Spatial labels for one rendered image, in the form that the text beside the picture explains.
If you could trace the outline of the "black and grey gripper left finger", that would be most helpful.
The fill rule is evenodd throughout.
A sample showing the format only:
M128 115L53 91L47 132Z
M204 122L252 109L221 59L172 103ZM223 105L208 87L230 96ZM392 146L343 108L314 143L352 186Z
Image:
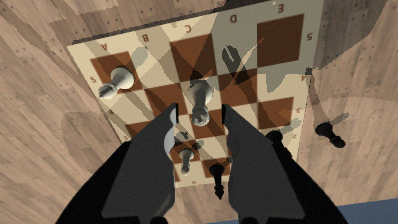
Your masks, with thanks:
M78 190L55 224L150 224L175 203L168 157L175 144L178 103L172 103L120 147Z

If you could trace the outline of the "white pawn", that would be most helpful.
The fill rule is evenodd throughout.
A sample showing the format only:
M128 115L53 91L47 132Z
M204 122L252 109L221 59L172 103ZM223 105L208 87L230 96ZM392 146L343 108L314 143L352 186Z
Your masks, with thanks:
M180 158L183 160L183 164L181 165L181 173L183 175L188 175L190 172L190 160L194 157L194 153L190 149L183 149L179 154Z

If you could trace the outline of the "brown and cream chessboard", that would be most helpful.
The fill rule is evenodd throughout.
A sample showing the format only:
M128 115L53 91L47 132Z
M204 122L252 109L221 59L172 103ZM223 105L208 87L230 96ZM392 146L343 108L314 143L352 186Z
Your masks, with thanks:
M266 136L283 135L296 161L324 0L270 0L66 46L121 141L129 141L172 103L178 103L173 161L175 188L215 183L212 165L229 181L232 152L222 124L228 104ZM100 99L98 89L118 67L134 84ZM205 82L210 120L191 121L188 89ZM180 151L190 149L188 175Z

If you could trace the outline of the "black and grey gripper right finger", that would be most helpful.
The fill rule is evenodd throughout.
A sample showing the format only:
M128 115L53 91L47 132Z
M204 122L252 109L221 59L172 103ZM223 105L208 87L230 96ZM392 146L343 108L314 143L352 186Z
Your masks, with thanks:
M222 104L221 110L232 152L228 199L239 224L245 217L259 224L348 224L328 195L279 144L228 104Z

